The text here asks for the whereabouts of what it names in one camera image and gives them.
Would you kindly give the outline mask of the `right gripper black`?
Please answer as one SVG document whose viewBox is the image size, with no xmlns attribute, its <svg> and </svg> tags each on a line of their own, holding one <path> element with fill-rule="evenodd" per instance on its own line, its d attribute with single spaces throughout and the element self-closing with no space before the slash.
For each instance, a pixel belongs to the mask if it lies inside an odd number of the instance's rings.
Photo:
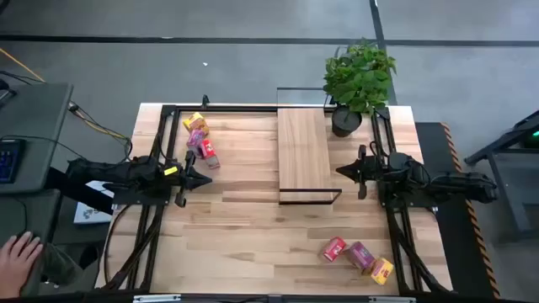
<svg viewBox="0 0 539 303">
<path fill-rule="evenodd" d="M 366 145 L 360 145 L 357 158 L 359 162 L 358 167 L 356 167 L 357 162 L 354 161 L 351 164 L 336 168 L 337 173 L 359 184 L 358 199 L 364 199 L 366 197 L 366 182 L 377 181 L 380 174 L 379 157 L 377 155 L 367 156 L 366 152 Z"/>
</svg>

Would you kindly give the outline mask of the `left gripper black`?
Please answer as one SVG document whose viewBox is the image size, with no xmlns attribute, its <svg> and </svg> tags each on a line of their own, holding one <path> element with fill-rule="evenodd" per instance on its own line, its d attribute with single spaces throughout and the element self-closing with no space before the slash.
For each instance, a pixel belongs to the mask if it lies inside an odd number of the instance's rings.
<svg viewBox="0 0 539 303">
<path fill-rule="evenodd" d="M 179 191 L 176 194 L 174 203 L 178 207 L 185 207 L 186 206 L 186 198 L 185 198 L 185 191 L 190 189 L 191 180 L 192 177 L 190 175 L 190 170 L 193 167 L 193 164 L 195 162 L 196 156 L 191 151 L 188 150 L 185 155 L 184 159 L 184 165 L 182 168 L 182 171 L 179 174 Z M 206 180 L 210 182 L 202 182 L 198 183 L 193 187 L 194 191 L 201 191 L 203 189 L 206 189 L 212 184 L 212 178 L 207 177 L 206 175 L 199 173 L 195 168 L 193 168 L 193 177 L 199 180 Z"/>
</svg>

